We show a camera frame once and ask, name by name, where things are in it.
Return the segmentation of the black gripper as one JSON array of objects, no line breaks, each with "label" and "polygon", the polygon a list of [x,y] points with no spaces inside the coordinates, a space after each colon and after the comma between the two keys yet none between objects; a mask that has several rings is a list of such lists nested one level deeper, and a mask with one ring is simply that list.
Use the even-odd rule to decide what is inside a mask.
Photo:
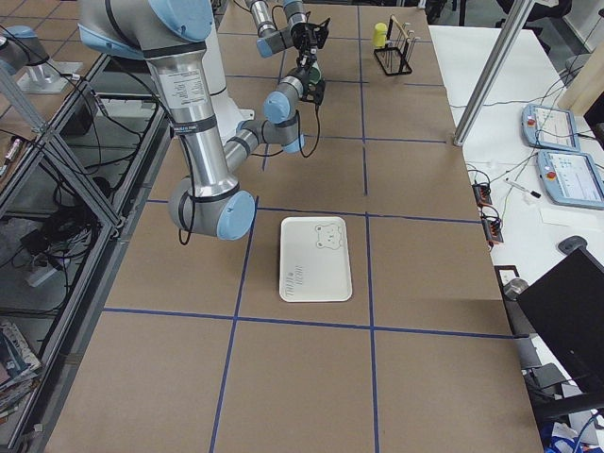
[{"label": "black gripper", "polygon": [[[322,94],[325,90],[326,82],[323,78],[322,71],[318,66],[312,66],[315,63],[315,49],[311,47],[308,52],[308,68],[302,68],[300,80],[303,85],[304,94]],[[302,49],[298,51],[296,59],[298,67],[303,67],[305,64],[305,54]]]},{"label": "black gripper", "polygon": [[311,49],[317,46],[314,26],[309,23],[297,23],[291,27],[291,37],[296,49]]}]

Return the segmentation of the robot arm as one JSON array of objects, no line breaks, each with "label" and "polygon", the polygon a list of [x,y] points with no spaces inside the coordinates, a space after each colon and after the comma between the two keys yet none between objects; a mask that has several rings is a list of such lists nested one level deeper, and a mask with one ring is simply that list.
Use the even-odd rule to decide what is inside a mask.
[{"label": "robot arm", "polygon": [[299,67],[309,69],[315,64],[320,47],[319,26],[309,21],[302,1],[282,2],[287,21],[283,28],[277,27],[266,1],[253,0],[245,4],[256,25],[256,46],[263,58],[294,47],[298,51],[296,62]]},{"label": "robot arm", "polygon": [[78,28],[91,49],[124,59],[142,60],[149,68],[189,167],[169,201],[173,222],[183,232],[234,241],[255,217],[253,196],[241,190],[235,170],[261,144],[277,144],[286,153],[304,146],[297,106],[320,105],[325,80],[317,53],[328,37],[328,21],[310,22],[301,1],[282,4],[287,25],[278,28],[264,1],[247,7],[258,33],[262,57],[288,48],[298,52],[296,66],[263,103],[264,117],[240,117],[225,132],[215,111],[236,112],[229,96],[210,87],[224,71],[209,1],[83,1]]}]

